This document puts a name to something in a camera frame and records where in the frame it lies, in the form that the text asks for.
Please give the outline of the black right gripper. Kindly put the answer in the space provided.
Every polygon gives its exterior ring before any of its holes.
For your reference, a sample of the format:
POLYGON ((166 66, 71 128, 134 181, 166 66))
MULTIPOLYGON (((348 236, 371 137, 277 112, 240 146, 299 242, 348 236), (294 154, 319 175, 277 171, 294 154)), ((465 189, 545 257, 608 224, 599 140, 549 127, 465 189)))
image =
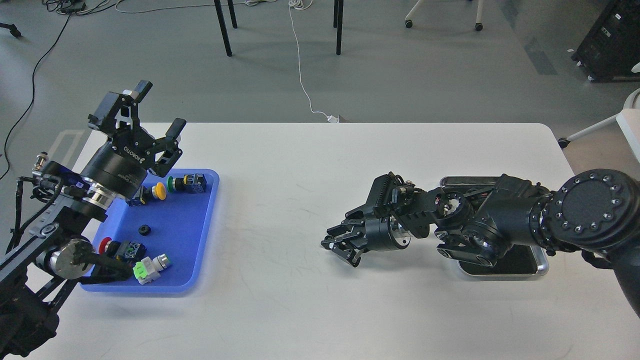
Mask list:
POLYGON ((411 238, 410 231, 394 216, 366 218, 361 210, 356 210, 340 224, 328 228, 320 246, 357 268, 363 252, 406 249, 411 238))

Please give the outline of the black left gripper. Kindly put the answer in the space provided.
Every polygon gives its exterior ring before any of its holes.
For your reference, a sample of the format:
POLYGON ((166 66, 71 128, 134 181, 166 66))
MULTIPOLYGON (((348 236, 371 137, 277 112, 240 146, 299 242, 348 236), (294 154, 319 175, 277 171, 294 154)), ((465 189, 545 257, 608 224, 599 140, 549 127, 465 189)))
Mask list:
POLYGON ((94 114, 87 117, 88 127, 105 134, 107 140, 80 175, 128 199, 147 173, 165 177, 182 155, 178 137, 186 126, 185 119, 174 119, 165 136, 155 140, 140 125, 138 104, 152 87, 149 80, 140 80, 133 90, 107 92, 94 114))

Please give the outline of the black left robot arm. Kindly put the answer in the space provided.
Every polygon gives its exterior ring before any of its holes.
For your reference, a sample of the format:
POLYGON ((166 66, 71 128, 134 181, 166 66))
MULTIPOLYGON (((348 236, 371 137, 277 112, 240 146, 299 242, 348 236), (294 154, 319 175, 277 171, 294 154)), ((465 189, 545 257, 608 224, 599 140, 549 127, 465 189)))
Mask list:
POLYGON ((107 137, 80 173, 63 172, 45 154, 31 177, 16 180, 16 209, 22 189, 32 183, 45 205, 13 230, 1 261, 1 355, 26 357, 57 334, 58 312, 77 284, 128 280, 125 263, 96 253, 83 231, 91 220, 105 221, 116 198, 132 199, 148 174, 164 177, 182 155, 179 135, 186 125, 174 119, 163 137, 140 125, 138 105, 153 87, 141 80, 133 90, 108 92, 88 126, 107 137))

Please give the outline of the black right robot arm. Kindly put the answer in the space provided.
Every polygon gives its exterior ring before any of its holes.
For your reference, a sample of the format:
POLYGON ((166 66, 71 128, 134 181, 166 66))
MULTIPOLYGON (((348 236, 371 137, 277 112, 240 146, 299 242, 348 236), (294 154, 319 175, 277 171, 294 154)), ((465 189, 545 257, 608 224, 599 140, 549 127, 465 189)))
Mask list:
POLYGON ((498 177, 445 177, 427 191, 389 172, 375 178, 366 202, 326 231, 321 246, 358 267, 369 251, 406 249, 435 225, 442 256, 495 267, 514 245, 581 251, 612 269, 639 312, 639 181, 618 170, 587 170, 551 191, 540 183, 498 177))

